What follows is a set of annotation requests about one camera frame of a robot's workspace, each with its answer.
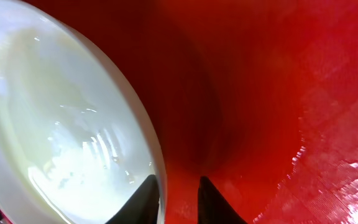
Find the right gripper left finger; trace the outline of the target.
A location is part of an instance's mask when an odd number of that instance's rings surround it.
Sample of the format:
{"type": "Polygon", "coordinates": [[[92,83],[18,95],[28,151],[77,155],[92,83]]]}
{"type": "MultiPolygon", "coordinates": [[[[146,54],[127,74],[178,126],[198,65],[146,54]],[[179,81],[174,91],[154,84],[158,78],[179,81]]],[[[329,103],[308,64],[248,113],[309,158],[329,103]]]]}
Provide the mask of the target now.
{"type": "Polygon", "coordinates": [[[159,200],[157,177],[150,174],[106,224],[156,224],[159,200]]]}

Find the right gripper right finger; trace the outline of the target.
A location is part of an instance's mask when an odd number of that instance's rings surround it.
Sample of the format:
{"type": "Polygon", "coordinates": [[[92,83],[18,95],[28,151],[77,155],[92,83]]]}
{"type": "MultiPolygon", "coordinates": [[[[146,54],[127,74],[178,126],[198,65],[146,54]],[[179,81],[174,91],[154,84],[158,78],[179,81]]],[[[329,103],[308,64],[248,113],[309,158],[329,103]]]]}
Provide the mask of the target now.
{"type": "Polygon", "coordinates": [[[206,177],[198,187],[198,224],[247,224],[206,177]]]}

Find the white plate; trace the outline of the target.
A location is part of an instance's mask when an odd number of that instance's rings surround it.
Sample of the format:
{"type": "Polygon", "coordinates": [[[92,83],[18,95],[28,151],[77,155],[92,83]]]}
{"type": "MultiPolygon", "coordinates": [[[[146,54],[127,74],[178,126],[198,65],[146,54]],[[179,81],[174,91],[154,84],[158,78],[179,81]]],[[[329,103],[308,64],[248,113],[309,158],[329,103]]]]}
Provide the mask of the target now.
{"type": "Polygon", "coordinates": [[[22,1],[0,1],[0,209],[12,223],[106,223],[150,175],[165,221],[152,122],[92,41],[22,1]]]}

